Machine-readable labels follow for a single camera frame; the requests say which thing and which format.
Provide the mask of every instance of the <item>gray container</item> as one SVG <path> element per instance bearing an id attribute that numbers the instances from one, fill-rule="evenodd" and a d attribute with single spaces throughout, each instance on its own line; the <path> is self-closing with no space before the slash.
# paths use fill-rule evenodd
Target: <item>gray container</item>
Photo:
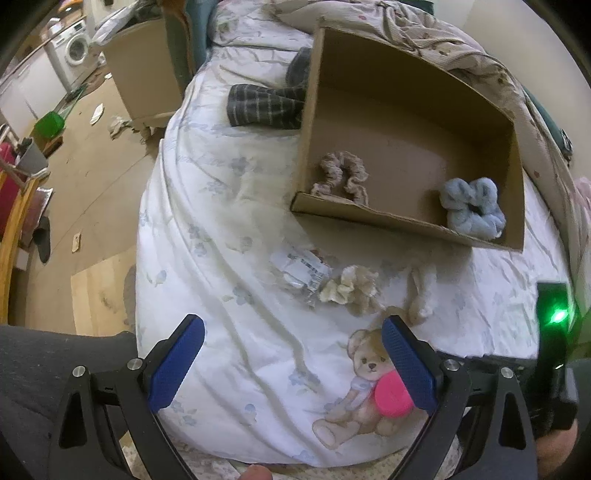
<path id="1" fill-rule="evenodd" d="M 39 147 L 33 142 L 27 148 L 27 151 L 21 160 L 17 163 L 16 167 L 28 174 L 34 175 L 35 173 L 47 168 L 48 162 L 45 155 L 39 150 Z"/>

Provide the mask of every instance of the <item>white duvet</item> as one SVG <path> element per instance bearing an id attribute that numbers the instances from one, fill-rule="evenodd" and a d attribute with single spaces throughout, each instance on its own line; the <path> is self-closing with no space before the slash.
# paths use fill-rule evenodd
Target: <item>white duvet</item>
<path id="1" fill-rule="evenodd" d="M 556 226 L 526 175 L 523 254 L 294 216 L 288 200 L 299 132 L 231 127 L 225 107 L 235 83 L 283 86 L 311 37 L 258 1 L 222 2 L 215 15 L 215 39 L 225 46 L 213 48 L 187 88 L 141 203 L 139 354 L 188 313 L 206 324 L 205 344 L 161 421 L 190 447 L 243 462 L 332 467 L 379 459 L 412 442 L 422 412 L 389 430 L 341 436 L 334 449 L 312 425 L 329 422 L 351 389 L 365 388 L 361 362 L 380 358 L 369 339 L 383 315 L 307 307 L 276 283 L 271 254 L 289 242 L 318 248 L 335 266 L 369 267 L 379 272 L 385 304 L 403 309 L 414 296 L 411 269 L 434 264 L 438 305 L 413 329 L 420 339 L 456 355 L 528 357 L 537 351 L 536 282 L 569 281 Z"/>

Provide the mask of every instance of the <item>light blue scrunchie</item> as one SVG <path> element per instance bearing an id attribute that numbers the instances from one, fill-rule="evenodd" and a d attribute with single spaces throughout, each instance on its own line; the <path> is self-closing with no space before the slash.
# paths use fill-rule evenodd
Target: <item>light blue scrunchie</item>
<path id="1" fill-rule="evenodd" d="M 470 183 L 451 179 L 443 184 L 439 200 L 447 210 L 447 227 L 482 240 L 499 238 L 505 228 L 505 215 L 497 204 L 495 182 L 483 177 Z M 479 211 L 473 212 L 469 205 Z"/>

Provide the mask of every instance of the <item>human thumb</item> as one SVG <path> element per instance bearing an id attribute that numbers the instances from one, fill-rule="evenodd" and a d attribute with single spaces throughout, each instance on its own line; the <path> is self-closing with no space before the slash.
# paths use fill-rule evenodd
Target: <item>human thumb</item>
<path id="1" fill-rule="evenodd" d="M 262 465 L 251 465 L 238 480 L 273 480 L 273 474 Z"/>

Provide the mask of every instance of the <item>slipper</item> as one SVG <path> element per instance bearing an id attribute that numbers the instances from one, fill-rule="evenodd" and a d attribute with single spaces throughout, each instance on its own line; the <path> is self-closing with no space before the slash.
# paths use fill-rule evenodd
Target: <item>slipper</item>
<path id="1" fill-rule="evenodd" d="M 33 230 L 33 241 L 39 252 L 39 260 L 46 264 L 51 254 L 51 238 L 49 231 L 49 218 L 42 216 L 39 225 Z"/>

